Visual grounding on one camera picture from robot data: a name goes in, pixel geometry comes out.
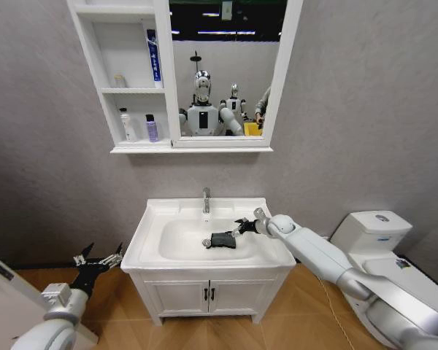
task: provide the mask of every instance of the white bottle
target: white bottle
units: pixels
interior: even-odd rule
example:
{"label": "white bottle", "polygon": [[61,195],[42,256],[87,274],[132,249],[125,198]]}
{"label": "white bottle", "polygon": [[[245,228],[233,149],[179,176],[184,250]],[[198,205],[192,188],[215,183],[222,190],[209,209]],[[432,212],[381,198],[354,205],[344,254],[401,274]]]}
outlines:
{"label": "white bottle", "polygon": [[138,141],[137,133],[133,128],[130,115],[126,112],[126,108],[120,108],[120,118],[122,118],[123,127],[125,128],[126,141],[136,142]]}

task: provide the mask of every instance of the person's hand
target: person's hand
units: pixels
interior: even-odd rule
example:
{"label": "person's hand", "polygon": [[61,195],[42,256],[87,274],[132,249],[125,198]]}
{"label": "person's hand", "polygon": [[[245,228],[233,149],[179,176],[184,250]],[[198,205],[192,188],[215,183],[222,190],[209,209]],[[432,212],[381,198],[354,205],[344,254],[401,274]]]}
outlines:
{"label": "person's hand", "polygon": [[263,117],[263,115],[262,115],[260,112],[256,112],[256,113],[255,113],[255,117],[256,117],[256,123],[257,123],[258,125],[263,124],[263,122],[264,122],[264,117]]}

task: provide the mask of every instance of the mirror frame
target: mirror frame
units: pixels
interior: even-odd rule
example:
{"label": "mirror frame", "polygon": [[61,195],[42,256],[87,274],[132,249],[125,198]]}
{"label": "mirror frame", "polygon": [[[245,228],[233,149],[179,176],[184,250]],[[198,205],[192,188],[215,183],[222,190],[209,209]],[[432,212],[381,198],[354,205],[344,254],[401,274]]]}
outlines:
{"label": "mirror frame", "polygon": [[164,80],[169,132],[174,148],[202,149],[204,152],[271,152],[270,147],[277,111],[283,94],[285,78],[291,59],[293,42],[301,14],[303,0],[288,0],[282,33],[274,62],[271,93],[266,109],[262,136],[181,136],[178,118],[177,82],[175,79],[174,47],[170,24],[169,0],[155,0],[155,20],[158,28],[161,70]]}

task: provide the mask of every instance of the faucet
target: faucet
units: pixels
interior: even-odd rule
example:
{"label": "faucet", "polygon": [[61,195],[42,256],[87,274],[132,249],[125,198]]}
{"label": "faucet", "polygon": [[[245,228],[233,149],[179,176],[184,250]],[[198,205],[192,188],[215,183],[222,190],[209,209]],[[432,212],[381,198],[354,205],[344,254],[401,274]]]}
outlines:
{"label": "faucet", "polygon": [[203,200],[204,200],[203,214],[210,213],[210,198],[211,198],[211,190],[209,187],[205,187],[203,189]]}

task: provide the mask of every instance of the sink basin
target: sink basin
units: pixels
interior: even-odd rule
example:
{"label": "sink basin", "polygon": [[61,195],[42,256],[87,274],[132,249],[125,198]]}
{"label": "sink basin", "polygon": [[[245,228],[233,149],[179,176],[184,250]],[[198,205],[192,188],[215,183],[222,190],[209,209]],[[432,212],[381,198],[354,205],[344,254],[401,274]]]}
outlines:
{"label": "sink basin", "polygon": [[221,268],[293,266],[295,260],[283,243],[256,233],[236,237],[236,249],[202,245],[212,233],[232,230],[234,221],[254,220],[261,207],[271,216],[264,198],[211,198],[203,214],[201,198],[150,199],[131,240],[122,269]]}

